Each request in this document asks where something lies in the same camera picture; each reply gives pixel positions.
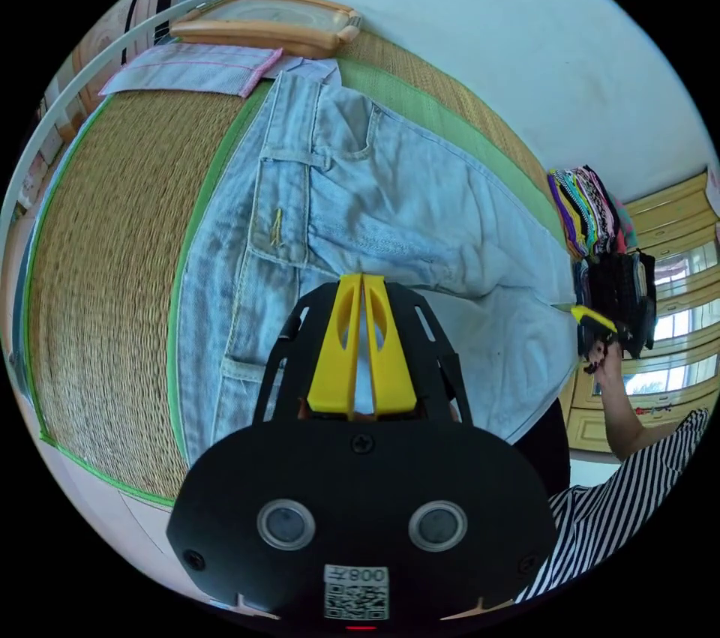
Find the striped shirt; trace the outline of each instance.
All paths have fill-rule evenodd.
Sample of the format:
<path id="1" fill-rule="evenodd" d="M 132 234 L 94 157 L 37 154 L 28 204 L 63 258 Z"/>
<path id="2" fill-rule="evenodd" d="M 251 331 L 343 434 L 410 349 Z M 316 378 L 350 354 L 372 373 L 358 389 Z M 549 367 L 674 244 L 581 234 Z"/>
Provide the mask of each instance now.
<path id="1" fill-rule="evenodd" d="M 553 496 L 557 543 L 535 582 L 515 603 L 578 577 L 624 545 L 672 490 L 708 417 L 707 410 L 693 411 L 667 438 L 631 455 L 606 483 L 572 486 Z"/>

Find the light blue jeans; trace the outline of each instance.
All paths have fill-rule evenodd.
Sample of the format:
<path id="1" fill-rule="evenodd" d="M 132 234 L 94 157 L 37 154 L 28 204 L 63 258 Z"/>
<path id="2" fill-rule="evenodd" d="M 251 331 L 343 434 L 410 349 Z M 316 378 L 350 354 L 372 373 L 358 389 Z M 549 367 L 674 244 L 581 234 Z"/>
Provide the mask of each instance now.
<path id="1" fill-rule="evenodd" d="M 569 255 L 515 195 L 357 91 L 282 73 L 182 275 L 178 401 L 191 465 L 252 421 L 299 297 L 359 272 L 423 292 L 460 355 L 474 424 L 501 438 L 518 440 L 575 368 L 577 326 L 551 307 L 575 302 Z M 366 411 L 367 375 L 361 362 L 356 407 Z"/>

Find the wooden cabinet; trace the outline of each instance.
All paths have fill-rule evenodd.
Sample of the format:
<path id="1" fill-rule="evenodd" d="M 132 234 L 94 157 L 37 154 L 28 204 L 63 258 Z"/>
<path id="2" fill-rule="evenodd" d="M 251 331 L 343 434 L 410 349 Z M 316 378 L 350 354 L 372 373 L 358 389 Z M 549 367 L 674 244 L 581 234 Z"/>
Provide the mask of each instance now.
<path id="1" fill-rule="evenodd" d="M 622 362 L 628 397 L 647 425 L 711 409 L 720 391 L 719 219 L 704 193 L 706 179 L 702 173 L 626 206 L 640 248 L 656 259 L 655 345 Z M 579 368 L 568 385 L 560 399 L 570 447 L 610 452 L 593 376 Z"/>
<path id="2" fill-rule="evenodd" d="M 639 416 L 640 421 L 647 426 L 656 426 L 663 423 L 681 421 L 692 411 L 707 409 L 712 411 L 718 400 L 718 392 L 703 398 L 672 406 L 670 410 Z M 608 440 L 605 438 L 605 419 L 602 411 L 573 408 L 568 421 L 568 440 L 570 448 L 582 451 L 598 451 L 611 453 Z"/>

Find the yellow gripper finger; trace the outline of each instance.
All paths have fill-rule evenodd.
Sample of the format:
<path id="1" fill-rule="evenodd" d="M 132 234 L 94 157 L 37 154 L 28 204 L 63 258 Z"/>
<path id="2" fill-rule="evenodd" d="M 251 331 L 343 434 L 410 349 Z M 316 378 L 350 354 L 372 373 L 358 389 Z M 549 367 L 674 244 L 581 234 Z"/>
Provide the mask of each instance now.
<path id="1" fill-rule="evenodd" d="M 315 413 L 354 416 L 362 275 L 340 277 L 307 404 Z M 347 331 L 347 342 L 343 338 Z"/>
<path id="2" fill-rule="evenodd" d="M 417 398 L 390 308 L 385 279 L 370 275 L 363 275 L 362 279 L 375 416 L 410 413 L 415 410 Z M 382 347 L 377 345 L 375 326 L 382 334 Z"/>

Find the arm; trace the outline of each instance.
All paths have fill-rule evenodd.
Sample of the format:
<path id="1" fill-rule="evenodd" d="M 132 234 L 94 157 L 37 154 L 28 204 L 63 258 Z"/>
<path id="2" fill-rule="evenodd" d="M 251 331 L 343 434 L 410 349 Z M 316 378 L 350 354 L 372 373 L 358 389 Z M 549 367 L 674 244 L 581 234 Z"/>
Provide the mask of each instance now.
<path id="1" fill-rule="evenodd" d="M 615 456 L 619 460 L 625 460 L 642 448 L 666 438 L 679 424 L 673 422 L 651 428 L 642 425 L 625 391 L 620 346 L 617 343 L 609 346 L 604 363 L 600 365 L 602 358 L 602 348 L 596 344 L 590 352 L 590 360 L 598 364 L 595 380 L 601 389 L 605 435 Z"/>

